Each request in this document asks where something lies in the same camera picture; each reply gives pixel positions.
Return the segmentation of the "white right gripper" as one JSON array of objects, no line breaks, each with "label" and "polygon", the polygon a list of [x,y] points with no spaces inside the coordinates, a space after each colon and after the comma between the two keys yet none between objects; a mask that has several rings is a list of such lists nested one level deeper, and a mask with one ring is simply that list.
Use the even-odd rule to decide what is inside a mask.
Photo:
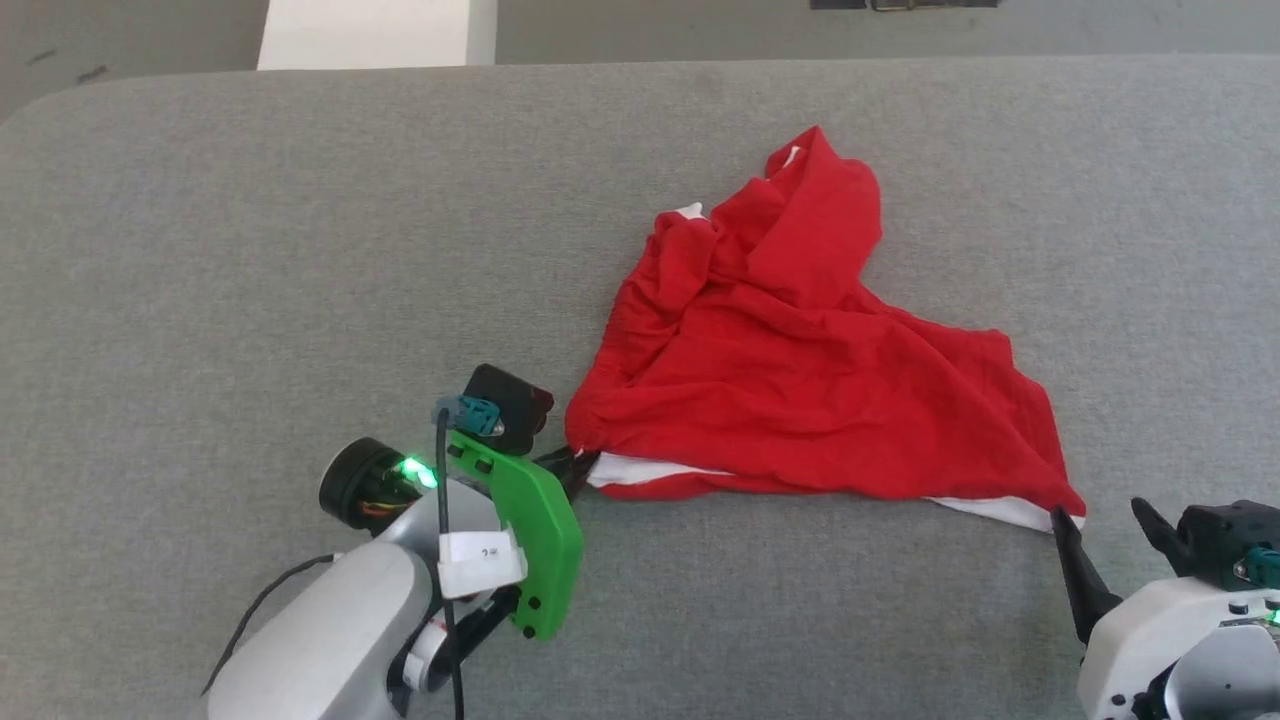
[{"label": "white right gripper", "polygon": [[[1176,577],[1189,546],[1146,498],[1130,501]],[[1280,720],[1280,591],[1222,591],[1194,578],[1152,582],[1123,601],[1098,574],[1064,506],[1050,514],[1075,633],[1076,693],[1088,720]]]}]

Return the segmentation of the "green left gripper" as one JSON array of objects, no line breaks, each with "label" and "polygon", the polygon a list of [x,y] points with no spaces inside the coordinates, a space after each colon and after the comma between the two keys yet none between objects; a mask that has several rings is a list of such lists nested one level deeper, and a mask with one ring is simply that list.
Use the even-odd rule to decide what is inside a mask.
[{"label": "green left gripper", "polygon": [[529,573],[512,585],[520,592],[512,623],[527,638],[548,641],[564,625],[582,561],[584,536],[571,503],[589,487],[599,455],[562,446],[531,462],[453,430],[445,445],[452,474],[442,479],[426,461],[360,438],[333,459],[317,498],[344,525],[401,544],[434,569],[436,489],[445,486],[449,532],[513,529]]}]

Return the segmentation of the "red and white sports shirt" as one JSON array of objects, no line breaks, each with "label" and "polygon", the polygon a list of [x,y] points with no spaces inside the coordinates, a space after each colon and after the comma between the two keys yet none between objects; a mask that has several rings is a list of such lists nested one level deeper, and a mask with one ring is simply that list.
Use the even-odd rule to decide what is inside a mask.
[{"label": "red and white sports shirt", "polygon": [[925,500],[1051,532],[1083,523],[1044,387],[995,329],[943,325],[861,279],[873,170],[820,127],[713,208],[657,215],[564,415],[590,487]]}]

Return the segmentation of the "white label tag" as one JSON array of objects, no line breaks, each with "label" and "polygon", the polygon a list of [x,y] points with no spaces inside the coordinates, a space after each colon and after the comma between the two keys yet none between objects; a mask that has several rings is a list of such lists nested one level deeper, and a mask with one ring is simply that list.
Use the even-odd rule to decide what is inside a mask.
[{"label": "white label tag", "polygon": [[442,597],[462,600],[529,575],[529,561],[512,528],[444,533],[439,538],[436,574]]}]

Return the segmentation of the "grey fabric sofa cushion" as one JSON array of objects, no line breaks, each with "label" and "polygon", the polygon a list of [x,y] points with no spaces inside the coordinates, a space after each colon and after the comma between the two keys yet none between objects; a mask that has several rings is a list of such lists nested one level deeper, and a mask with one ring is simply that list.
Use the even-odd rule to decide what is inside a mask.
[{"label": "grey fabric sofa cushion", "polygon": [[655,217],[819,126],[882,192],[863,278],[996,328],[1084,539],[1280,505],[1280,56],[243,72],[0,123],[0,720],[187,720],[252,598],[364,542],[317,505],[430,450],[479,363],[564,405]]}]

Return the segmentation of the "white rectangular box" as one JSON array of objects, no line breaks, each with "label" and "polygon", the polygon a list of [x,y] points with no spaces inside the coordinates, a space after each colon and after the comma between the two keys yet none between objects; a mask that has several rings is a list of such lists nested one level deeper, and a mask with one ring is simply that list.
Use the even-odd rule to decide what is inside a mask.
[{"label": "white rectangular box", "polygon": [[270,0],[257,70],[490,65],[498,0]]}]

